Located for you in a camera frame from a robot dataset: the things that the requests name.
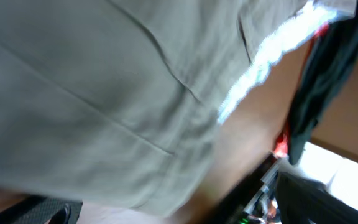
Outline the khaki shorts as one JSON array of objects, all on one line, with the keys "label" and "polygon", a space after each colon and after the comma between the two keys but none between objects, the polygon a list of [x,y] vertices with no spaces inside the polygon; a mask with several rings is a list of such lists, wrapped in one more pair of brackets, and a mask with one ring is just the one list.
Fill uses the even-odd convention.
[{"label": "khaki shorts", "polygon": [[0,189],[166,216],[199,186],[215,130],[296,23],[355,1],[0,1]]}]

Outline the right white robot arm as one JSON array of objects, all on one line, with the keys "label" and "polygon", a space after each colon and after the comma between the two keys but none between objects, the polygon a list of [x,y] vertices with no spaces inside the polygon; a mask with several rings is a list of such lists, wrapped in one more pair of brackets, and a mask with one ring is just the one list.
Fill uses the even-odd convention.
[{"label": "right white robot arm", "polygon": [[219,203],[207,222],[358,223],[358,210],[330,195],[323,183],[296,175],[284,160],[269,155]]}]

